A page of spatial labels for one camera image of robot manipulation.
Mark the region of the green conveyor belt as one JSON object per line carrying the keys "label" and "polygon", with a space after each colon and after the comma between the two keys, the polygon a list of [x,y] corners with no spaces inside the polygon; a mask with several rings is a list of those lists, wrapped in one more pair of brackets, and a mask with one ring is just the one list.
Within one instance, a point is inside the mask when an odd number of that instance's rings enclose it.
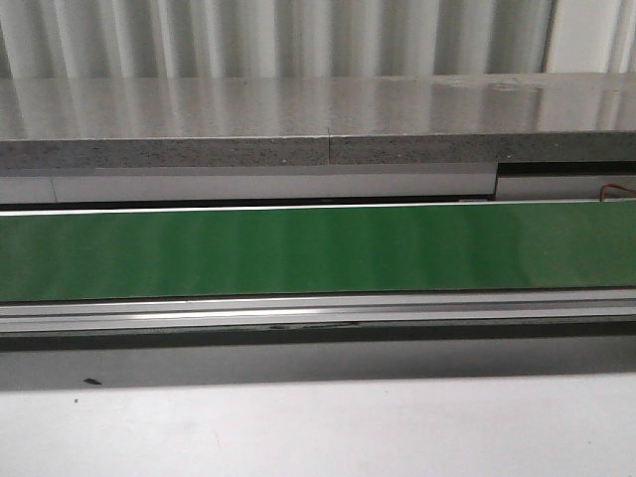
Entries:
{"label": "green conveyor belt", "polygon": [[1,219],[1,298],[631,287],[631,201],[45,211]]}

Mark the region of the grey stone countertop slab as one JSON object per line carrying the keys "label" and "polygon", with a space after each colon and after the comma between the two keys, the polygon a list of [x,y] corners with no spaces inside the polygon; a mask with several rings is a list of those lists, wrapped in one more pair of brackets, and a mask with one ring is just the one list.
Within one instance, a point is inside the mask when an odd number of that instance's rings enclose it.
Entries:
{"label": "grey stone countertop slab", "polygon": [[634,158],[631,74],[1,83],[5,171]]}

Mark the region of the grey panel under countertop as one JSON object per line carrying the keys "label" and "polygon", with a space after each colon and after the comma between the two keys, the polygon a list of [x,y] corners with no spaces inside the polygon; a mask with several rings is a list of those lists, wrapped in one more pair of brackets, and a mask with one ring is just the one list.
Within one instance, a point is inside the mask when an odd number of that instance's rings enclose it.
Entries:
{"label": "grey panel under countertop", "polygon": [[4,171],[1,203],[593,199],[632,161]]}

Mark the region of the silver conveyor frame rail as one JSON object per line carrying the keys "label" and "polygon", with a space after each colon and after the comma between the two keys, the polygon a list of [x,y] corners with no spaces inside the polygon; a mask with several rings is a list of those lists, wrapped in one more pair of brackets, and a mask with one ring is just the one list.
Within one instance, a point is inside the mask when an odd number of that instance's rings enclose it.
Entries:
{"label": "silver conveyor frame rail", "polygon": [[634,319],[632,288],[140,298],[4,304],[1,335],[605,325]]}

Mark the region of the white corrugated curtain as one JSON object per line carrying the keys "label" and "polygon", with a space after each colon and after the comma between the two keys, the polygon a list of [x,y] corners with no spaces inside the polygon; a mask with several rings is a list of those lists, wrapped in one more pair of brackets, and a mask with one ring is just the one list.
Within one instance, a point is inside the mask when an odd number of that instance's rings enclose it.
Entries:
{"label": "white corrugated curtain", "polygon": [[5,1],[5,79],[631,73],[631,1]]}

